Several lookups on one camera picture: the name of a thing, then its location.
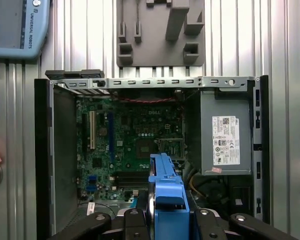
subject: corrugated metal wall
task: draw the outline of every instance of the corrugated metal wall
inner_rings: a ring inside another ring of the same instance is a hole
[[[103,69],[107,77],[269,74],[272,222],[300,239],[300,0],[206,0],[204,6],[203,67],[119,72],[113,1],[53,1],[39,63],[0,63],[0,240],[36,238],[33,79],[53,69]]]

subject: blue plastic bracket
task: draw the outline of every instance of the blue plastic bracket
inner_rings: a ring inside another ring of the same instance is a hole
[[[149,176],[149,183],[155,185],[154,238],[187,240],[190,210],[182,178],[166,153],[151,154],[150,163],[154,166],[154,175]]]

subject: motherboard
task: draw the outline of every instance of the motherboard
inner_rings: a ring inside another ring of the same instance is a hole
[[[153,153],[167,153],[176,171],[182,171],[185,120],[176,102],[82,97],[76,108],[80,200],[132,201],[148,188]]]

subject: yellow cable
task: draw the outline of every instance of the yellow cable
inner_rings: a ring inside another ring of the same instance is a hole
[[[202,197],[202,198],[205,199],[206,197],[194,187],[193,181],[194,181],[194,175],[190,178],[190,181],[189,181],[189,186],[190,186],[190,188],[191,188],[193,191],[195,191],[200,197]]]

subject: sticker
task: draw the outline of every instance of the sticker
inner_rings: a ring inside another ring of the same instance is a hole
[[[240,164],[239,119],[235,116],[212,117],[213,165]]]
[[[222,169],[221,169],[221,168],[218,168],[218,167],[212,167],[211,172],[220,174],[220,173],[222,172]]]
[[[95,205],[96,205],[96,203],[94,203],[94,202],[89,202],[89,204],[88,204],[88,209],[87,209],[87,211],[86,211],[86,215],[87,215],[87,216],[90,215],[90,214],[93,214],[93,213],[95,212]]]

